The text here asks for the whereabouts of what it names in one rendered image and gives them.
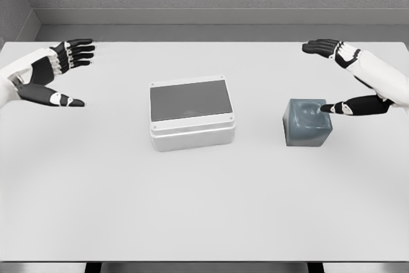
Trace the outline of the grey-blue cube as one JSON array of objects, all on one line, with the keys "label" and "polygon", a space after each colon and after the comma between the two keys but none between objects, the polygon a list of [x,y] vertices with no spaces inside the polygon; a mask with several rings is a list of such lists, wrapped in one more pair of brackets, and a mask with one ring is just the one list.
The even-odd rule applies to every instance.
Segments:
[{"label": "grey-blue cube", "polygon": [[320,111],[325,99],[291,98],[282,117],[286,146],[320,147],[333,127],[329,113]]}]

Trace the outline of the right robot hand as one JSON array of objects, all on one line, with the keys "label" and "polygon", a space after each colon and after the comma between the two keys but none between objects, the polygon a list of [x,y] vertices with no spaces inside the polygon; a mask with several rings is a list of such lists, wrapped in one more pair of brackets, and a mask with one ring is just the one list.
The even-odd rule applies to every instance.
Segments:
[{"label": "right robot hand", "polygon": [[334,39],[310,40],[302,44],[302,51],[335,61],[356,80],[375,92],[374,95],[324,104],[320,107],[321,112],[369,116],[385,114],[390,107],[397,107],[403,109],[409,117],[409,77],[372,52]]}]

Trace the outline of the white box with grey lid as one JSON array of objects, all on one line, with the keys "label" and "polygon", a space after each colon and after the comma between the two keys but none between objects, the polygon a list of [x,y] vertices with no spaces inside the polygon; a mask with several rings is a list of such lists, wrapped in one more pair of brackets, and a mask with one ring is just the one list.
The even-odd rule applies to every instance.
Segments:
[{"label": "white box with grey lid", "polygon": [[232,143],[236,120],[224,75],[150,83],[150,136],[158,152]]}]

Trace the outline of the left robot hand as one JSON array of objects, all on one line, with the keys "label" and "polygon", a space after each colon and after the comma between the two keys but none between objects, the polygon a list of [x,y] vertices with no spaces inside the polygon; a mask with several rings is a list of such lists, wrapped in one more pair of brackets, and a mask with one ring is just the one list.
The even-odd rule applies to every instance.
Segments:
[{"label": "left robot hand", "polygon": [[84,107],[82,100],[48,85],[71,69],[90,65],[94,51],[92,39],[74,39],[35,50],[4,66],[0,69],[0,108],[17,100],[51,107]]}]

